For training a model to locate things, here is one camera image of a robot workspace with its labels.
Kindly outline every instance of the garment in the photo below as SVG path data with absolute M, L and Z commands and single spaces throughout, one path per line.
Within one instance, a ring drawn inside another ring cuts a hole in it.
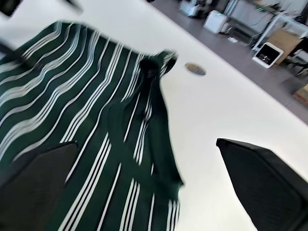
M 177 171 L 160 78 L 174 52 L 150 56 L 85 25 L 56 22 L 0 63 L 0 169 L 39 146 L 79 154 L 48 231 L 173 231 Z

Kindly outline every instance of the white stripe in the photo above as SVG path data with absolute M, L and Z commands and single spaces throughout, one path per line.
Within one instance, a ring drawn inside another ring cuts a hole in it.
M 139 134 L 138 134 L 138 138 L 137 138 L 137 142 L 136 142 L 136 146 L 134 150 L 134 156 L 133 156 L 134 159 L 138 158 L 139 143 L 140 143 L 140 138 L 143 132 L 143 124 L 144 124 L 144 120 L 141 122 L 140 130 L 139 130 Z
M 150 103 L 151 103 L 150 102 L 151 88 L 150 88 L 150 93 L 149 93 L 147 104 L 146 104 L 145 111 L 144 111 L 146 116 L 145 116 L 145 119 L 143 119 L 143 121 L 141 123 L 141 127 L 140 127 L 139 134 L 138 134 L 138 139 L 137 139 L 137 144 L 136 144 L 135 151 L 134 151 L 134 158 L 136 157 L 136 162 L 139 165 L 141 165 L 142 157 L 143 157 L 144 137 L 145 137 L 145 131 L 148 127 L 147 121 L 149 120 L 149 118 L 151 116 L 149 114 L 149 112 L 151 111 L 150 110 L 150 108 L 151 108 L 151 106 L 150 106 Z
M 95 158 L 94 163 L 92 165 L 92 168 L 91 168 L 91 170 L 90 170 L 90 172 L 87 176 L 87 179 L 85 180 L 81 190 L 79 191 L 78 196 L 74 200 L 72 206 L 70 207 L 68 213 L 66 214 L 64 220 L 62 221 L 62 224 L 58 229 L 59 231 L 63 230 L 66 227 L 69 220 L 71 220 L 70 224 L 72 223 L 71 216 L 72 216 L 73 212 L 75 211 L 76 207 L 79 205 L 80 200 L 83 200 L 84 195 L 86 195 L 86 194 L 84 194 L 84 192 L 87 191 L 89 183 L 92 182 L 92 177 L 93 177 L 94 173 L 97 172 L 97 165 L 104 158 L 104 155 L 106 154 L 106 148 L 108 147 L 108 145 L 109 145 L 109 139 L 108 139 L 108 133 L 107 133 L 106 136 L 105 136 L 105 139 L 103 140 L 103 143 L 100 147 L 100 150 L 99 150 L 98 154 L 96 155 L 96 158 Z
M 97 185 L 97 183 L 98 183 L 98 181 L 100 179 L 100 176 L 101 176 L 103 168 L 104 168 L 104 166 L 106 164 L 106 161 L 107 161 L 108 155 L 110 153 L 110 150 L 111 150 L 111 144 L 108 147 L 107 153 L 106 153 L 106 155 L 105 155 L 105 157 L 103 159 L 103 163 L 102 163 L 101 168 L 99 169 L 97 177 L 95 178 L 95 181 L 94 181 L 93 185 L 91 186 L 91 190 L 90 190 L 90 192 L 88 194 L 88 197 L 86 198 L 86 201 L 83 203 L 83 205 L 81 207 L 81 210 L 78 212 L 78 216 L 77 216 L 77 218 L 76 218 L 76 220 L 74 222 L 74 225 L 73 225 L 72 229 L 66 229 L 66 230 L 73 230 L 74 231 L 77 228 L 78 223 L 79 223 L 79 221 L 80 221 L 84 211 L 86 210 L 86 207 L 87 207 L 87 205 L 88 205 L 88 203 L 89 203 L 89 201 L 90 201 L 90 199 L 91 199 L 91 197 L 92 197 L 92 195 L 94 193 L 96 185 Z
M 151 231 L 154 201 L 155 201 L 155 194 L 153 194 L 153 196 L 152 196 L 152 203 L 151 203 L 148 231 Z
M 103 224 L 103 221 L 104 221 L 104 218 L 105 218 L 105 215 L 106 215 L 108 206 L 109 206 L 109 202 L 110 202 L 110 200 L 111 200 L 112 194 L 113 194 L 114 189 L 115 189 L 115 186 L 116 186 L 117 179 L 118 179 L 119 174 L 120 174 L 120 170 L 121 170 L 121 164 L 119 164 L 119 167 L 118 167 L 118 169 L 117 169 L 117 173 L 116 173 L 116 176 L 115 176 L 115 180 L 114 180 L 114 183 L 113 183 L 113 185 L 112 185 L 111 191 L 110 191 L 110 193 L 109 193 L 107 202 L 106 202 L 106 204 L 105 204 L 105 208 L 104 208 L 104 210 L 103 210 L 103 214 L 102 214 L 100 223 L 98 224 L 97 231 L 100 231 L 100 230 L 101 230 L 101 227 L 102 227 L 102 224 Z
M 9 63 L 6 63 L 6 64 L 2 64 L 2 65 L 0 65 L 0 74 L 7 72 L 7 71 L 12 71 L 19 66 L 20 66 L 20 64 L 16 63 L 16 61 L 9 62 Z
M 130 197 L 131 197 L 133 187 L 134 187 L 134 179 L 132 179 L 132 180 L 131 180 L 131 183 L 130 183 L 129 191 L 128 191 L 127 198 L 126 198 L 126 202 L 125 202 L 124 209 L 123 209 L 123 214 L 122 214 L 122 219 L 121 219 L 119 231 L 124 231 L 125 218 L 126 218 L 126 216 L 127 216 L 128 204 L 129 204 L 129 202 L 130 202 L 129 199 L 130 199 Z
M 131 79 L 130 79 L 130 83 L 129 83 L 128 89 L 126 90 L 125 95 L 123 96 L 121 102 L 128 98 L 127 96 L 128 96 L 128 94 L 130 93 L 131 86 L 132 86 L 132 84 L 133 84 L 133 82 L 134 82 L 134 80 L 135 80 L 136 73 L 138 72 L 139 61 L 140 61 L 140 59 L 141 59 L 141 54 L 139 54 L 139 55 L 137 56 L 136 63 L 135 63 L 135 67 L 134 67 L 134 71 L 133 71 L 133 73 L 132 73 L 132 76 L 131 76 Z
M 95 51 L 95 46 L 97 43 L 98 37 L 96 33 L 96 39 L 95 41 L 90 41 L 90 46 L 93 47 L 92 51 L 89 50 L 88 57 L 91 55 L 90 59 L 88 58 L 87 63 L 84 65 L 84 67 L 78 71 L 77 74 L 75 74 L 71 79 L 69 79 L 64 84 L 61 84 L 58 86 L 52 93 L 51 97 L 48 99 L 47 103 L 44 105 L 44 107 L 41 109 L 41 111 L 33 118 L 24 120 L 16 124 L 11 128 L 11 130 L 6 134 L 5 138 L 3 139 L 2 143 L 0 144 L 0 153 L 2 158 L 3 154 L 11 145 L 11 143 L 20 137 L 23 134 L 26 134 L 30 131 L 33 131 L 36 129 L 43 121 L 46 119 L 48 114 L 50 113 L 51 109 L 55 105 L 57 99 L 65 92 L 70 90 L 77 82 L 78 80 L 83 76 L 83 74 L 90 68 L 91 63 L 93 62 L 93 56 Z
M 72 25 L 73 25 L 73 24 L 70 24 L 70 25 L 66 28 L 65 36 L 64 36 L 64 42 L 63 42 L 60 46 L 58 46 L 57 48 L 55 48 L 54 50 L 52 50 L 52 51 L 50 51 L 50 52 L 44 54 L 44 55 L 36 62 L 36 64 L 39 63 L 42 59 L 44 59 L 44 58 L 48 57 L 49 55 L 55 53 L 57 50 L 59 50 L 59 49 L 66 43 L 66 41 L 67 41 L 67 39 L 68 39 L 68 35 L 69 35 L 70 28 L 71 28 Z M 32 72 L 34 69 L 35 69 L 35 68 L 32 67 L 30 70 L 28 70 L 28 71 L 26 71 L 26 72 L 24 72 L 24 73 L 21 73 L 21 74 L 19 74 L 19 75 L 10 76 L 10 77 L 8 77 L 8 78 L 5 78 L 3 81 L 0 82 L 0 86 L 1 86 L 2 84 L 6 83 L 6 82 L 10 82 L 10 81 L 13 81 L 13 80 L 18 80 L 18 79 L 24 77 L 25 75 L 27 75 L 27 74 L 29 74 L 30 72 Z
M 110 40 L 110 39 L 108 39 L 108 41 L 105 43 L 104 50 L 102 51 L 101 56 L 100 56 L 100 59 L 99 59 L 99 61 L 98 61 L 97 73 L 87 82 L 87 84 L 85 85 L 85 87 L 78 93 L 77 96 L 75 96 L 75 97 L 72 98 L 69 102 L 67 102 L 67 104 L 65 105 L 65 107 L 62 109 L 60 115 L 58 116 L 58 119 L 57 119 L 57 121 L 55 122 L 55 124 L 53 125 L 52 129 L 44 136 L 44 138 L 42 138 L 42 139 L 39 140 L 38 142 L 36 142 L 36 143 L 34 143 L 34 144 L 32 144 L 32 145 L 26 147 L 24 150 L 21 151 L 20 154 L 26 153 L 26 152 L 28 152 L 28 151 L 30 151 L 30 150 L 32 150 L 32 149 L 35 149 L 35 148 L 39 147 L 41 144 L 43 144 L 43 143 L 46 141 L 46 139 L 47 139 L 47 138 L 53 133 L 53 131 L 56 129 L 56 127 L 57 127 L 57 125 L 58 125 L 58 123 L 59 123 L 59 121 L 60 121 L 60 119 L 61 119 L 61 117 L 62 117 L 64 111 L 65 111 L 73 102 L 75 102 L 75 101 L 80 97 L 80 95 L 86 90 L 86 88 L 88 87 L 88 85 L 97 77 L 97 75 L 98 75 L 99 72 L 101 71 L 102 58 L 103 58 L 103 56 L 104 56 L 104 54 L 105 54 L 105 51 L 106 51 L 106 49 L 107 49 L 109 40 Z
M 166 231 L 171 231 L 171 229 L 170 229 L 171 210 L 172 210 L 172 202 L 169 200 Z
M 131 122 L 132 122 L 132 120 L 133 120 L 133 117 L 134 117 L 134 114 L 135 114 L 135 111 L 136 111 L 136 108 L 137 108 L 137 105 L 138 105 L 139 97 L 140 97 L 140 93 L 139 93 L 139 95 L 138 95 L 138 98 L 137 98 L 137 101 L 136 101 L 136 104 L 135 104 L 133 113 L 132 113 L 131 116 L 130 116 L 130 120 L 129 120 L 129 123 L 128 123 L 128 127 L 127 127 L 127 129 L 126 129 L 126 133 L 125 133 L 125 136 L 124 136 L 124 142 L 126 141 L 126 138 L 127 138 L 127 135 L 128 135 L 129 129 L 130 129 L 130 125 L 131 125 Z
M 139 73 L 140 73 L 140 69 L 138 69 L 138 71 L 137 71 L 137 73 L 136 73 L 136 76 L 135 76 L 135 78 L 134 78 L 134 82 L 133 82 L 133 84 L 132 84 L 132 87 L 131 87 L 131 89 L 130 89 L 130 92 L 129 92 L 129 94 L 127 95 L 127 99 L 134 93 L 134 90 L 135 90 L 135 88 L 136 88 L 136 84 L 137 84 L 137 82 L 138 82 L 138 77 L 139 77 Z
M 140 74 L 140 67 L 139 67 L 139 64 L 140 64 L 140 61 L 141 61 L 143 58 L 144 58 L 144 54 L 141 54 L 140 60 L 139 60 L 139 62 L 138 62 L 138 67 L 137 67 L 138 71 L 137 71 L 136 74 L 135 74 L 134 83 L 133 83 L 133 85 L 132 85 L 132 88 L 130 89 L 130 92 L 129 92 L 128 96 L 127 96 L 127 99 L 128 99 L 130 96 L 132 96 L 132 94 L 133 94 L 133 92 L 134 92 L 134 90 L 135 90 L 136 84 L 137 84 L 138 79 L 139 79 L 139 74 Z
M 100 85 L 94 91 L 94 93 L 90 96 L 90 98 L 88 99 L 86 104 L 82 107 L 82 109 L 80 109 L 80 111 L 78 113 L 76 113 L 76 115 L 72 119 L 70 125 L 68 126 L 68 128 L 66 130 L 66 133 L 64 134 L 64 136 L 63 136 L 63 138 L 61 139 L 60 142 L 72 140 L 75 133 L 77 132 L 77 129 L 80 127 L 82 122 L 87 118 L 87 116 L 90 113 L 90 110 L 92 109 L 92 107 L 94 106 L 94 104 L 96 103 L 96 101 L 98 100 L 100 95 L 104 92 L 104 90 L 110 84 L 112 77 L 113 77 L 113 74 L 114 74 L 115 69 L 116 69 L 116 65 L 119 61 L 120 54 L 122 52 L 122 47 L 123 46 L 121 46 L 121 45 L 117 45 L 117 47 L 114 51 L 114 55 L 113 55 L 111 62 L 109 64 L 108 70 L 106 72 L 106 76 L 105 76 L 106 81 L 103 81 L 102 83 L 100 83 Z
M 173 201 L 172 215 L 171 215 L 171 231 L 174 231 L 174 222 L 175 222 L 175 213 L 176 212 L 176 203 Z
M 175 213 L 175 224 L 177 224 L 179 221 L 179 216 L 180 216 L 179 211 L 180 211 L 180 203 L 177 202 L 177 212 Z
M 29 107 L 31 107 L 31 106 L 32 106 L 32 105 L 33 105 L 33 104 L 34 104 L 34 103 L 46 92 L 46 90 L 47 90 L 48 86 L 50 85 L 50 83 L 51 83 L 54 79 L 56 79 L 57 77 L 61 76 L 61 75 L 64 74 L 65 72 L 67 72 L 67 71 L 79 60 L 79 58 L 78 58 L 78 59 L 77 59 L 66 71 L 64 71 L 64 72 L 62 72 L 62 73 L 60 73 L 60 74 L 55 75 L 55 76 L 47 83 L 47 85 L 46 85 L 44 91 L 43 91 L 38 97 L 36 97 L 35 100 L 33 100 L 31 103 L 29 103 L 29 104 L 27 104 L 27 105 L 23 105 L 23 106 L 20 106 L 20 107 L 16 107 L 16 108 L 13 108 L 12 110 L 10 110 L 10 111 L 2 118 L 2 120 L 0 121 L 0 127 L 2 126 L 3 122 L 7 119 L 7 117 L 9 117 L 10 115 L 15 114 L 15 113 L 18 113 L 18 112 L 21 112 L 21 111 L 24 111 L 24 110 L 28 109 Z
M 104 106 L 101 108 L 101 110 L 100 110 L 100 112 L 99 112 L 99 115 L 98 115 L 98 117 L 97 117 L 97 120 L 96 120 L 96 124 L 95 124 L 94 128 L 92 129 L 91 133 L 89 134 L 89 136 L 87 137 L 87 139 L 86 139 L 86 141 L 85 141 L 85 143 L 84 143 L 84 145 L 83 145 L 81 151 L 79 152 L 79 155 L 78 155 L 78 157 L 77 157 L 77 160 L 75 161 L 73 167 L 71 168 L 69 174 L 67 175 L 66 181 L 68 181 L 68 179 L 70 178 L 70 176 L 71 176 L 72 173 L 74 172 L 74 169 L 75 169 L 75 167 L 76 167 L 76 165 L 77 165 L 77 163 L 78 163 L 80 157 L 82 156 L 82 154 L 83 154 L 85 148 L 86 148 L 87 145 L 88 145 L 89 140 L 91 139 L 92 135 L 94 134 L 94 132 L 95 132 L 95 130 L 96 130 L 98 124 L 99 124 L 100 117 L 101 117 L 101 114 L 102 114 L 103 109 L 104 109 L 104 108 L 107 106 L 107 104 L 112 100 L 113 96 L 115 95 L 117 89 L 119 88 L 119 86 L 120 86 L 120 84 L 121 84 L 121 82 L 122 82 L 122 79 L 123 79 L 124 75 L 125 75 L 125 72 L 122 73 L 122 77 L 121 77 L 121 79 L 119 80 L 119 82 L 118 82 L 118 84 L 117 84 L 117 86 L 116 86 L 114 92 L 112 93 L 112 95 L 110 96 L 110 98 L 108 99 L 108 101 L 104 104 Z
M 0 107 L 5 102 L 7 102 L 11 99 L 20 98 L 20 97 L 23 97 L 26 94 L 28 94 L 32 89 L 34 89 L 36 86 L 38 86 L 43 81 L 47 72 L 57 68 L 65 60 L 67 60 L 76 50 L 76 47 L 77 47 L 78 41 L 79 41 L 79 33 L 80 33 L 80 30 L 78 31 L 78 33 L 76 33 L 76 35 L 78 35 L 78 36 L 75 36 L 75 38 L 72 41 L 72 44 L 71 44 L 70 48 L 68 49 L 68 51 L 66 51 L 65 54 L 62 55 L 60 58 L 58 58 L 58 59 L 50 62 L 46 66 L 44 66 L 43 69 L 41 70 L 40 74 L 37 77 L 33 78 L 32 80 L 30 80 L 29 82 L 27 82 L 23 86 L 14 87 L 14 88 L 11 88 L 11 89 L 8 89 L 7 91 L 5 91 L 0 96 Z
M 52 31 L 51 33 L 49 33 L 46 36 L 44 36 L 43 38 L 41 38 L 39 41 L 37 41 L 35 44 L 33 44 L 31 47 L 29 47 L 22 55 L 25 56 L 27 53 L 29 53 L 33 50 L 37 51 L 40 48 L 38 45 L 41 44 L 42 41 L 44 41 L 46 39 L 47 39 L 47 41 L 53 41 L 56 38 L 55 36 L 57 36 L 59 23 L 61 23 L 61 22 L 57 22 L 54 25 L 54 29 L 56 31 Z M 20 66 L 20 63 L 17 63 L 16 61 L 12 61 L 12 62 L 9 62 L 9 63 L 2 64 L 2 65 L 0 65 L 0 74 L 7 72 L 7 71 L 11 71 L 11 70 L 13 70 L 13 69 L 15 69 L 19 66 Z
M 129 202 L 129 206 L 128 206 L 128 212 L 127 212 L 127 216 L 126 216 L 126 222 L 125 222 L 125 227 L 124 227 L 124 231 L 128 231 L 128 222 L 130 220 L 130 213 L 131 213 L 131 208 L 133 206 L 133 202 L 134 202 L 134 199 L 135 199 L 135 192 L 136 192 L 136 189 L 137 189 L 137 182 L 135 181 L 134 183 L 134 188 L 133 188 L 133 193 L 132 193 L 132 198 Z
M 138 202 L 138 198 L 139 198 L 139 192 L 140 192 L 140 184 L 138 183 L 137 193 L 136 193 L 136 196 L 135 196 L 135 201 L 134 201 L 133 209 L 132 209 L 132 212 L 131 212 L 128 231 L 131 231 L 133 223 L 134 223 L 136 206 L 137 206 L 137 202 Z
M 151 175 L 153 175 L 153 170 L 154 170 L 154 164 L 152 164 L 152 167 L 151 167 Z
M 139 150 L 139 159 L 138 159 L 138 164 L 141 165 L 142 162 L 142 157 L 143 157 L 143 149 L 144 149 L 144 138 L 145 138 L 145 132 L 146 129 L 148 128 L 148 125 L 144 127 L 142 137 L 141 137 L 141 145 L 140 145 L 140 150 Z
M 52 35 L 52 36 L 53 36 L 53 37 L 52 37 L 52 40 L 55 40 L 55 39 L 58 38 L 59 35 L 61 34 L 61 30 L 62 30 L 62 29 L 59 30 L 60 27 L 62 28 L 62 23 L 61 23 L 61 22 L 58 22 L 58 23 L 57 23 L 57 29 L 56 29 L 56 31 L 54 32 L 54 35 Z M 26 51 L 26 52 L 23 54 L 23 56 L 24 56 L 26 59 L 30 58 L 38 49 L 42 48 L 43 46 L 45 46 L 45 45 L 46 45 L 47 43 L 49 43 L 49 42 L 50 42 L 50 39 L 41 40 L 41 42 L 38 42 L 38 43 L 37 43 L 35 49 L 30 49 L 30 50 Z

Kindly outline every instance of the cable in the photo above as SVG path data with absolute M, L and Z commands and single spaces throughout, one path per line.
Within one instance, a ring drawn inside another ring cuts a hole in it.
M 255 26 L 255 25 L 258 25 L 260 22 L 262 22 L 263 21 L 263 19 L 265 19 L 266 18 L 266 16 L 268 16 L 269 14 L 271 14 L 271 12 L 269 12 L 269 13 L 267 13 L 265 16 L 263 16 L 257 23 L 255 23 L 255 24 L 252 24 L 252 25 L 250 25 L 250 26 Z

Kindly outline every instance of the cardboard box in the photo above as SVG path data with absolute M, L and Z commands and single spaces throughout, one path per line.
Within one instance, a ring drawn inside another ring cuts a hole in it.
M 277 60 L 276 65 L 279 65 L 286 57 L 294 50 L 294 48 L 302 41 L 297 35 L 292 34 L 284 29 L 277 30 L 267 42 L 275 45 L 283 50 L 282 56 Z
M 308 89 L 308 85 L 306 85 L 305 87 L 299 89 L 294 94 L 294 97 L 297 98 L 302 103 L 308 105 L 308 91 L 306 89 Z

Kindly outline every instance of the green striped fabric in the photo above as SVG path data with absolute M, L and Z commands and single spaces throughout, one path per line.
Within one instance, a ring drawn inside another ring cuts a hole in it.
M 0 169 L 39 146 L 79 154 L 47 231 L 173 231 L 182 185 L 160 78 L 174 52 L 138 53 L 85 25 L 56 22 L 0 62 Z

